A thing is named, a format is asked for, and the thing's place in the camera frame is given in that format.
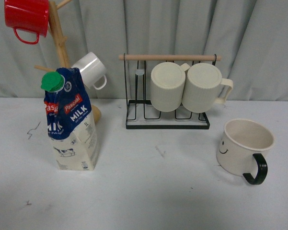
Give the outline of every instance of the black mug handle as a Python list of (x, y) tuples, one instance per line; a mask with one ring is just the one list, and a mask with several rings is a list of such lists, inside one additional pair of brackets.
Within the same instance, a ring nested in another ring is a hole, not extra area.
[(254, 153), (253, 157), (258, 165), (258, 173), (255, 178), (250, 173), (243, 173), (243, 176), (250, 184), (262, 184), (267, 175), (267, 163), (261, 153)]

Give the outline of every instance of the red handle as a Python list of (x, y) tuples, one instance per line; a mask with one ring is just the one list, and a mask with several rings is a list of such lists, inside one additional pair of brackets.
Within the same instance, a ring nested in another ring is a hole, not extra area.
[(23, 40), (22, 38), (19, 37), (18, 33), (17, 33), (17, 29), (21, 29), (21, 28), (13, 28), (14, 30), (14, 33), (16, 35), (16, 37), (19, 39), (19, 41), (23, 42), (23, 43), (26, 43), (26, 44), (29, 44), (29, 45), (35, 45), (38, 43), (39, 41), (39, 34), (36, 34), (36, 41), (35, 42), (28, 42), (28, 41), (25, 41)]

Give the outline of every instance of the white mug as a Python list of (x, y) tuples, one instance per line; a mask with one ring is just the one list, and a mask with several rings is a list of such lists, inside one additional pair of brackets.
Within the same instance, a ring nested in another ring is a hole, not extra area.
[[(80, 69), (83, 83), (88, 88), (93, 86), (95, 89), (100, 90), (106, 85), (106, 68), (93, 52), (82, 57), (72, 66), (72, 68)], [(97, 87), (95, 83), (102, 77), (104, 78), (104, 82), (100, 87)]]
[(179, 66), (173, 62), (163, 62), (152, 69), (150, 92), (153, 107), (162, 112), (170, 112), (180, 106), (185, 71), (189, 68), (186, 63)]
[[(223, 98), (217, 97), (220, 85), (228, 86)], [(224, 104), (232, 89), (233, 81), (223, 79), (217, 67), (208, 63), (198, 63), (187, 72), (182, 104), (191, 112), (204, 113), (213, 103)]]
[(233, 119), (224, 126), (216, 157), (226, 171), (244, 176), (250, 184), (261, 184), (267, 175), (265, 157), (274, 143), (274, 135), (263, 125)]

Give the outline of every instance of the wooden base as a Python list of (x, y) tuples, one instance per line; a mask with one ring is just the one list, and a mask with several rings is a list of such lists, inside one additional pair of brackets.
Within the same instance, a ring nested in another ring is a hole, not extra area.
[(94, 116), (94, 122), (95, 124), (100, 120), (101, 117), (101, 111), (92, 104), (92, 114)]

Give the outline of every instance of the mug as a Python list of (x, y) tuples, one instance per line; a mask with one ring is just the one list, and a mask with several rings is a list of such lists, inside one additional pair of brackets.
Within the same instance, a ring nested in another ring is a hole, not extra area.
[[(228, 86), (223, 98), (217, 97), (220, 85)], [(191, 112), (204, 113), (213, 103), (224, 104), (232, 89), (233, 81), (223, 79), (217, 67), (208, 63), (198, 63), (187, 72), (182, 104)]]
[[(106, 68), (93, 52), (82, 57), (72, 66), (72, 68), (80, 69), (83, 83), (88, 88), (93, 86), (95, 89), (100, 90), (106, 85)], [(95, 83), (102, 77), (104, 78), (104, 82), (100, 87), (97, 87)]]
[(153, 107), (162, 112), (170, 112), (180, 106), (185, 71), (189, 68), (186, 63), (179, 66), (173, 62), (163, 62), (152, 69), (150, 92)]
[(274, 135), (263, 125), (233, 119), (224, 126), (216, 157), (226, 171), (244, 176), (250, 184), (261, 184), (267, 175), (265, 157), (274, 143)]
[[(34, 45), (39, 36), (46, 37), (48, 31), (48, 0), (4, 0), (5, 24), (13, 28), (16, 37), (23, 43)], [(34, 42), (19, 37), (17, 30), (36, 34)]]

